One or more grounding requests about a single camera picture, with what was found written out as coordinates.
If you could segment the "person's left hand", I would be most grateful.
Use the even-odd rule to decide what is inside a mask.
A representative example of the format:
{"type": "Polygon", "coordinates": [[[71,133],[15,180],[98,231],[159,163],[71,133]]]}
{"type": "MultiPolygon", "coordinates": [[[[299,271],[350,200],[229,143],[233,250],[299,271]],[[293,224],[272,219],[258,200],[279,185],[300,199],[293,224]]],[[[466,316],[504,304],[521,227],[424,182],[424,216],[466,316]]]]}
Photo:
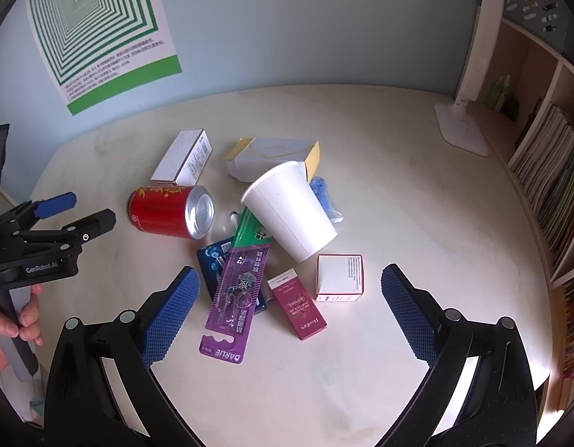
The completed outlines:
{"type": "Polygon", "coordinates": [[[31,344],[40,346],[39,301],[42,285],[13,289],[15,307],[9,291],[0,289],[0,371],[11,366],[16,377],[29,381],[38,372],[38,360],[31,344]]]}

